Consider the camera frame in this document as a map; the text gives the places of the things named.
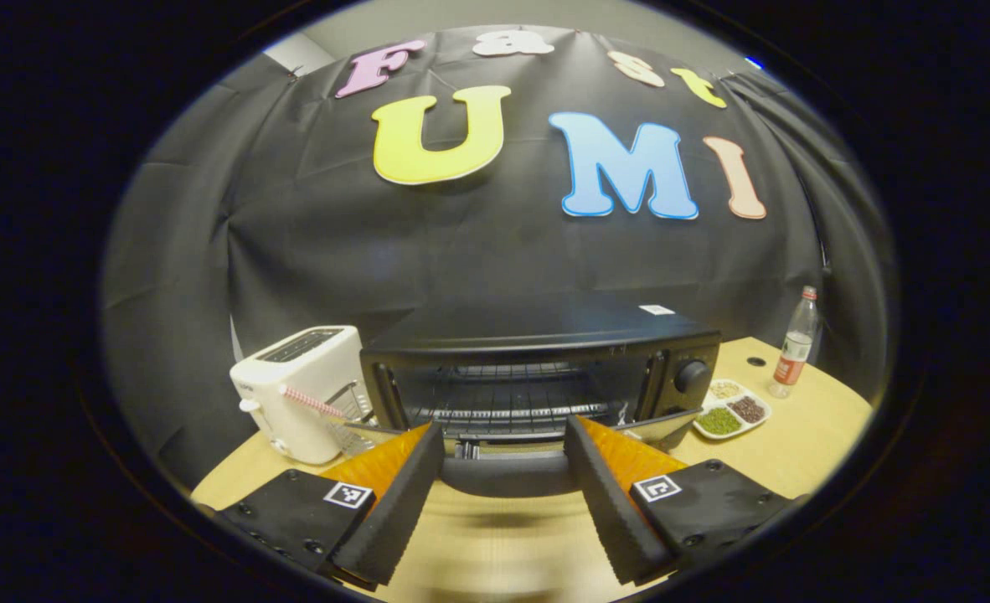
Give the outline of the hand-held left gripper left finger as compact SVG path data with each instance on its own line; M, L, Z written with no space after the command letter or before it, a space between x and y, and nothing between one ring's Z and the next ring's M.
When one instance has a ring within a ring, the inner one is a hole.
M313 476L285 470L219 511L219 526L301 571L368 591L390 583L444 465L426 423Z

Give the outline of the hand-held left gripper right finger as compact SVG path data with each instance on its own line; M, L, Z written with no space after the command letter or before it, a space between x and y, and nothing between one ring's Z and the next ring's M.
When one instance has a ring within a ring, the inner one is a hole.
M804 503L719 459L687 465L586 417L565 424L565 457L621 583L713 566Z

